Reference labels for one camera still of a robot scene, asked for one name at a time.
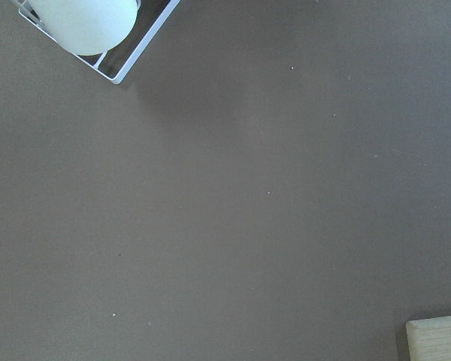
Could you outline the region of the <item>white cup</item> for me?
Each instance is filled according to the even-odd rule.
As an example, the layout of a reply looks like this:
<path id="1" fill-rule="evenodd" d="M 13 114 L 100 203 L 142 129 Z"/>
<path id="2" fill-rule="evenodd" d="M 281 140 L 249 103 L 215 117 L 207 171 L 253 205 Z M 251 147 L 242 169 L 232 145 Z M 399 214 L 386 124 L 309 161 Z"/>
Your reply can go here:
<path id="1" fill-rule="evenodd" d="M 60 47 L 82 56 L 100 54 L 120 44 L 138 15 L 136 1 L 47 0 L 29 4 Z"/>

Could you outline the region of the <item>wooden cutting board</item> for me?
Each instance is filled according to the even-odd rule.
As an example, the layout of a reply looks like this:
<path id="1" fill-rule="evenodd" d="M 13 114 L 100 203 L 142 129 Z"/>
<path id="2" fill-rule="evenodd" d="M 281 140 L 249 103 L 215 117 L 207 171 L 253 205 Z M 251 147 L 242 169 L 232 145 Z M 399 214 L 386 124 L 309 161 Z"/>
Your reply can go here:
<path id="1" fill-rule="evenodd" d="M 410 359 L 451 360 L 451 316 L 406 323 Z"/>

